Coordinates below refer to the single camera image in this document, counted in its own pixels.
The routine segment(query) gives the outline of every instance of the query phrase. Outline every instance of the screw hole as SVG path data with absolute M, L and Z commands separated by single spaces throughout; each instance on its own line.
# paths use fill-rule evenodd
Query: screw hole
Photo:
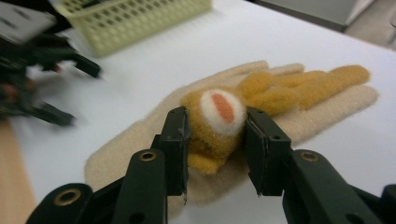
M 271 139 L 274 139 L 274 140 L 279 140 L 279 139 L 280 139 L 280 136 L 271 135 L 270 138 L 271 138 Z
M 140 160 L 141 161 L 152 161 L 157 157 L 157 154 L 154 152 L 145 152 L 140 154 Z
M 305 152 L 301 153 L 301 157 L 306 161 L 318 161 L 319 160 L 319 157 L 316 154 L 309 152 L 309 151 L 305 151 Z
M 143 223 L 144 220 L 145 220 L 145 215 L 143 213 L 135 213 L 131 215 L 131 217 L 129 218 L 129 223 L 139 224 L 139 223 Z
M 364 224 L 364 221 L 356 214 L 346 214 L 346 219 L 353 224 Z
M 66 206 L 74 203 L 81 196 L 79 189 L 66 189 L 59 193 L 54 200 L 54 203 L 58 206 Z

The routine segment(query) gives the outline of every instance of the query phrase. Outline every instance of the white table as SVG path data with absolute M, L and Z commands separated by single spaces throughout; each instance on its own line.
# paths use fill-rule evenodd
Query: white table
M 272 67 L 303 63 L 306 70 L 353 63 L 368 68 L 378 101 L 300 148 L 323 154 L 349 184 L 375 195 L 396 182 L 395 52 L 242 0 L 214 0 L 206 14 L 94 60 L 104 70 L 98 80 L 67 66 L 61 76 L 38 76 L 37 98 L 76 116 L 75 126 L 11 120 L 38 202 L 61 185 L 83 182 L 89 156 L 145 117 L 174 89 L 258 60 Z M 286 219 L 280 198 L 258 198 L 247 182 L 209 206 L 187 205 L 170 223 L 286 223 Z

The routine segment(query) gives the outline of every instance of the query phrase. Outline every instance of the beige felt mat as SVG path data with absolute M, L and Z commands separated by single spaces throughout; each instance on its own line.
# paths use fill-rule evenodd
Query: beige felt mat
M 187 92 L 218 85 L 236 86 L 247 74 L 256 71 L 267 71 L 280 76 L 301 73 L 304 67 L 297 63 L 276 68 L 269 68 L 264 61 L 247 63 L 175 90 L 145 119 L 132 124 L 89 157 L 85 167 L 86 183 L 98 190 L 124 176 L 131 156 L 136 151 L 149 148 L 154 135 L 161 132 L 167 112 L 178 107 L 180 98 Z M 365 85 L 353 86 L 309 110 L 296 109 L 274 117 L 274 120 L 290 137 L 295 147 L 334 123 L 373 104 L 376 98 L 377 93 L 372 88 Z M 238 150 L 216 175 L 203 176 L 192 169 L 189 173 L 188 202 L 195 204 L 213 202 L 248 179 L 248 168 Z M 170 197 L 170 216 L 178 214 L 183 204 L 183 197 Z

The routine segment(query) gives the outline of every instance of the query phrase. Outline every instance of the yellow felt fingers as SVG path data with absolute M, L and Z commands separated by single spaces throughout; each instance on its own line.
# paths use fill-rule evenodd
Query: yellow felt fingers
M 259 108 L 274 116 L 297 106 L 299 94 L 291 88 L 276 87 L 247 99 L 247 105 Z
M 370 73 L 359 65 L 350 65 L 333 69 L 325 76 L 307 81 L 295 90 L 300 94 L 300 109 L 309 109 L 336 93 L 353 85 L 367 82 Z
M 316 78 L 322 77 L 326 74 L 327 73 L 323 71 L 311 71 L 305 73 L 290 74 L 286 76 L 275 76 L 274 83 L 279 86 L 293 88 L 305 82 L 312 81 Z
M 273 76 L 270 73 L 258 72 L 248 75 L 241 83 L 239 83 L 237 88 L 247 99 L 267 90 L 272 83 Z

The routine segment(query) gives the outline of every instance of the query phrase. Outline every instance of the yellow plush toy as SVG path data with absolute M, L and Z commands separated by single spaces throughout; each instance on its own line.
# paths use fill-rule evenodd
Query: yellow plush toy
M 369 72 L 350 65 L 326 73 L 272 76 L 253 73 L 236 88 L 218 86 L 185 95 L 192 130 L 189 142 L 189 166 L 204 175 L 213 175 L 240 147 L 247 116 L 246 106 L 265 111 L 270 116 L 292 109 L 306 110 L 346 88 L 367 82 Z

